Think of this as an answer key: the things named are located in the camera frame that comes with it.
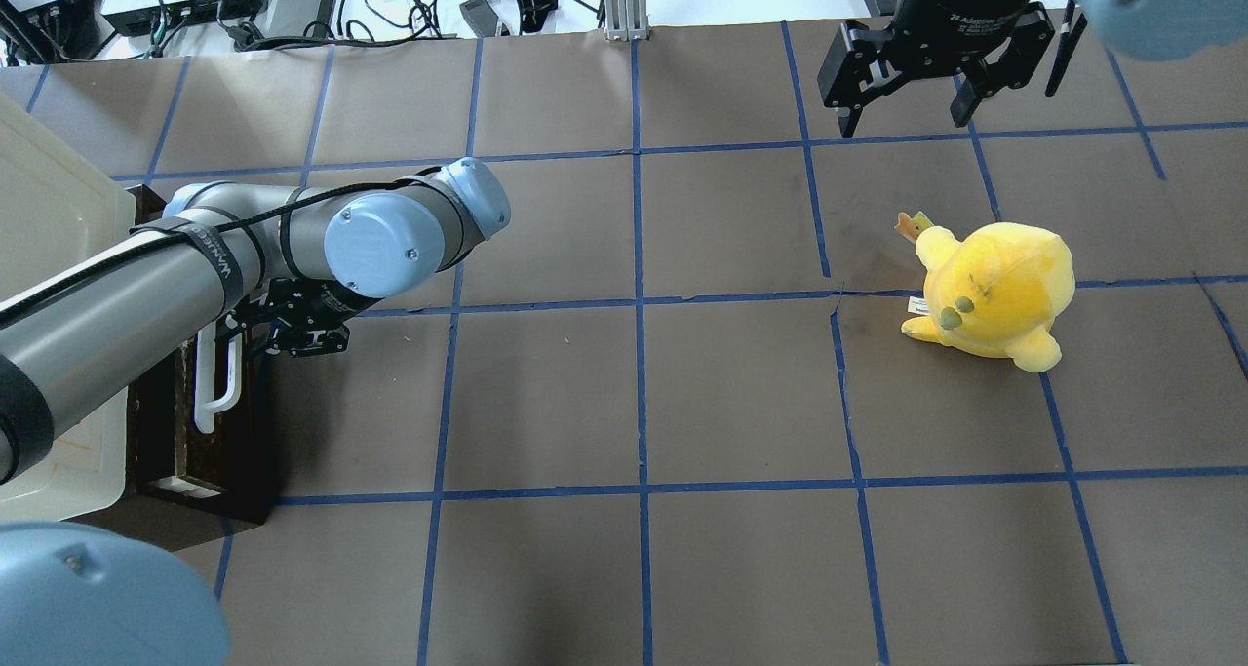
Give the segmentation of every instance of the grid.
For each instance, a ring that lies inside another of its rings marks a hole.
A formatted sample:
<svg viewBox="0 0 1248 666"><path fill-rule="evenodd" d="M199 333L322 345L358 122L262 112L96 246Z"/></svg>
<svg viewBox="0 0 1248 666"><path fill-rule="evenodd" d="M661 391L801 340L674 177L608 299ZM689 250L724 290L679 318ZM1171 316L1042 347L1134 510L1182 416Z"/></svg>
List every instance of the grid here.
<svg viewBox="0 0 1248 666"><path fill-rule="evenodd" d="M869 511L869 489L890 488L917 488L917 486L973 486L973 485L1007 485L1007 484L1065 484L1068 488L1071 503L1073 505L1080 531L1083 538L1085 551L1088 567L1091 570L1097 596L1103 614L1104 629L1112 645L1114 659L1118 662L1127 662L1129 645L1124 645L1119 635L1114 607L1101 567L1097 553L1097 543L1093 526L1085 510L1081 483L1085 480L1131 480L1131 479L1172 479L1172 478L1216 478L1216 476L1243 476L1248 475L1248 466L1194 466L1194 468L1148 468L1148 469L1107 469L1090 470L1077 469L1071 458L1070 448L1066 444L1066 435L1060 413L1060 400L1053 392L1048 374L1038 377L1038 383L1043 390L1048 414L1052 422L1053 440L1061 454L1061 471L1021 471L1020 474L973 474L973 475L938 475L938 476L871 476L865 474L855 444L854 417L851 412L847 385L852 385L854 372L846 364L841 335L841 321L837 311L829 318L827 337L835 352L835 364L837 372L837 385L841 394L841 413L846 427L846 446L849 450L851 476L830 479L790 479L790 480L709 480L709 483L680 483L680 484L651 484L649 480L649 454L646 443L646 340L645 340L645 316L646 307L650 306L685 306L685 303L705 302L785 302L785 301L811 301L811 298L824 298L835 301L840 298L877 298L877 297L909 297L916 296L919 289L851 289L851 288L826 288L826 289L800 289L799 292L785 293L715 293L715 296L651 296L646 293L643 284L643 259L645 257L645 244L643 244L641 210L643 210L643 156L646 155L683 155L684 152L731 152L746 150L802 150L805 161L805 177L810 196L811 213L815 224L815 241L819 249L819 262L825 276L830 276L826 241L824 234L822 212L820 210L820 193L816 181L815 162L811 148L817 146L834 145L866 145L866 143L901 143L920 141L953 141L970 142L975 152L978 170L982 176L985 191L990 201L995 218L1002 218L1002 210L997 202L990 167L985 160L981 141L985 138L1005 137L1048 137L1048 136L1131 136L1138 133L1143 150L1147 152L1152 167L1161 181L1166 181L1166 170L1157 151L1153 147L1152 136L1161 132L1189 132L1189 130L1218 130L1248 127L1248 121L1227 121L1226 123L1161 123L1148 125L1142 120L1139 110L1133 101L1131 89L1123 75L1118 61L1108 54L1109 64L1113 67L1116 79L1122 90L1123 97L1131 110L1133 125L1123 127L1085 127L1085 128L1057 128L1057 130L1003 130L1002 132L981 132L972 123L966 133L921 133L921 136L865 136L844 141L844 138L811 138L806 109L802 101L802 82L799 79L797 62L794 54L794 45L787 22L780 24L780 39L784 44L785 57L787 60L791 76L794 102L801 128L799 141L763 141L739 142L720 145L696 146L643 146L641 141L641 95L640 75L638 61L638 42L634 40L630 47L630 94L631 94L631 146L620 150L593 150L593 151L557 151L543 152L543 155L487 155L482 160L492 163L504 163L504 161L543 161L553 158L602 158L602 156L629 155L633 171L633 227L634 227L634 297L605 298L604 301L570 301L570 302L517 302L503 303L503 306L464 306L462 303L464 272L463 266L456 267L454 289L451 306L426 307L419 311L369 311L364 318L398 318L398 316L449 316L448 350L444 369L442 390L442 409L438 429L436 476L432 491L428 493L387 493L387 494L316 494L316 496L287 496L280 500L281 505L354 505L356 503L427 503L431 509L428 546L426 550L426 569L422 597L422 616L419 622L419 641L417 662L423 665L428 661L429 625L433 611L433 595L437 590L438 567L438 538L442 521L443 503L477 501L477 500L502 500L502 499L534 499L534 498L575 498L575 496L629 496L636 498L638 516L640 529L640 576L641 604L638 606L641 616L641 644L643 662L653 665L654 654L654 617L651 610L651 570L650 570L650 499L653 494L714 494L714 493L740 493L740 491L784 491L785 489L854 489L856 491L856 506L861 531L861 544L865 559L865 571L867 577L869 595L871 601L871 616L875 627L875 640L877 659L882 664L890 662L890 650L887 639L887 625L885 620L886 607L881 599L879 585L879 571L875 557L871 518ZM473 80L470 92L470 110L468 117L468 136L464 146L464 155L474 155L474 136L477 127L477 107L480 89L483 44L477 41ZM302 165L283 165L283 167L246 167L235 170L213 170L213 172L157 172L163 146L168 138L170 127L178 107L187 72L193 62L192 57L186 57L178 74L172 101L160 130L156 141L156 150L149 163L147 172L141 176L115 176L115 181L160 181L160 178L206 178L206 177L245 177L258 176L268 172L298 172L301 181L307 182L310 172L322 170L341 168L374 168L374 167L416 167L416 165L446 163L452 158L414 158L396 161L364 161L364 163L313 163L316 142L321 128L321 118L324 111L326 95L329 89L331 70L334 64L334 50L331 47L324 61L324 71L321 79L321 87L317 96L316 111L312 120L312 132L308 136L307 151ZM40 74L35 89L27 104L27 111L35 110L39 101L44 81L47 79L47 67ZM1239 367L1248 374L1248 354L1246 354L1243 340L1233 328L1231 319L1226 314L1217 297L1208 289L1208 284L1222 283L1248 283L1248 274L1209 274L1209 276L1183 276L1183 278L1157 278L1157 279L1083 279L1078 288L1171 288L1181 284L1196 284L1203 289L1208 306L1217 316L1218 323L1231 348L1234 350ZM631 309L635 312L635 338L636 338L636 418L638 418L638 478L635 484L626 485L585 485L585 486L552 486L552 488L518 488L518 489L446 489L446 460L448 435L451 427L452 392L456 385L456 358L459 333L459 316L475 314L475 312L519 312L519 311L564 311L564 309ZM220 555L220 564L216 576L216 594L220 597L226 589L230 559L233 545L232 533L227 534Z"/></svg>

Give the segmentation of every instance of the floor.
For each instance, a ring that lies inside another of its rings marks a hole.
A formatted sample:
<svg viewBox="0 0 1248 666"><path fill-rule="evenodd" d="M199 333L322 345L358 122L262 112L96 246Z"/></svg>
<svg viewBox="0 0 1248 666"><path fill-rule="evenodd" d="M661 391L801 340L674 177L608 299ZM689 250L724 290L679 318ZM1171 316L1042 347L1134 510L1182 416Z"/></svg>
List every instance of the floor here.
<svg viewBox="0 0 1248 666"><path fill-rule="evenodd" d="M1223 665L1248 654L1248 45L1080 49L840 141L834 22L4 70L117 181L490 161L512 226L273 363L271 521L181 553L232 665ZM1063 234L1045 374L902 337L892 232Z"/></svg>

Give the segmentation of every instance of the blue joint cap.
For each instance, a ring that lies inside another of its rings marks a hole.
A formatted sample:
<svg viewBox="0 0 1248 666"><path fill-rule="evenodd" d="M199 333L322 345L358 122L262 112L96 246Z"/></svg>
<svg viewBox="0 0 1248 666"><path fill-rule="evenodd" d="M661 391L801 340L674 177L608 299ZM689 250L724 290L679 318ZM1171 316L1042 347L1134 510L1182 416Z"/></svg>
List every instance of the blue joint cap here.
<svg viewBox="0 0 1248 666"><path fill-rule="evenodd" d="M512 203L507 200L507 191L494 177L494 172L485 167L484 161L466 156L442 167L436 178L456 191L485 239L498 234L498 231L512 222Z"/></svg>
<svg viewBox="0 0 1248 666"><path fill-rule="evenodd" d="M373 192L343 205L324 231L338 283L363 297L392 297L432 278L446 253L438 218L407 196Z"/></svg>

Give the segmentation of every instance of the cable strap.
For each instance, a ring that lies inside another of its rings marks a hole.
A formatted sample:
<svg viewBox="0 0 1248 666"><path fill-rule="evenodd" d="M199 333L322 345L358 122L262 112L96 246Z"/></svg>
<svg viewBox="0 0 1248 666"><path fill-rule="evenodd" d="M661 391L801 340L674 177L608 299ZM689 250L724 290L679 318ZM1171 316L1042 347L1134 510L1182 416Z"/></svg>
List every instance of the cable strap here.
<svg viewBox="0 0 1248 666"><path fill-rule="evenodd" d="M160 221L147 222L146 226L134 227L130 232L131 234L139 234L139 232L147 231L162 232L162 234L186 234L192 247L198 248L200 253L207 258L208 263L217 272L217 278L221 279L221 289L225 293L218 316L226 314L237 302L242 301L242 297L247 296L238 261L221 238L216 227L201 226L200 222L186 221L183 217L162 217Z"/></svg>

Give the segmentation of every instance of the plush toy fin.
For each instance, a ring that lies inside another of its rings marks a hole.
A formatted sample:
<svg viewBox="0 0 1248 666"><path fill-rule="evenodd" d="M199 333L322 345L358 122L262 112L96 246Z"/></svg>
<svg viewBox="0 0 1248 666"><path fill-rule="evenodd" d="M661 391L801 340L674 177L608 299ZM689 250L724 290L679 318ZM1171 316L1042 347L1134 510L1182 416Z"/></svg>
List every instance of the plush toy fin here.
<svg viewBox="0 0 1248 666"><path fill-rule="evenodd" d="M919 342L940 343L940 328L936 327L930 316L906 319L905 323L901 323L901 333L909 338L916 338Z"/></svg>
<svg viewBox="0 0 1248 666"><path fill-rule="evenodd" d="M919 261L924 262L927 271L936 271L945 262L948 262L948 257L953 257L953 252L957 252L958 247L962 247L962 243L955 238L953 232L945 229L945 227L931 226L926 231L919 232L915 252L919 253Z"/></svg>
<svg viewBox="0 0 1248 666"><path fill-rule="evenodd" d="M1043 373L1062 359L1062 347L1057 347L1057 340L1047 328L1035 328L1026 337L1011 343L1006 348L1006 355L1023 372Z"/></svg>

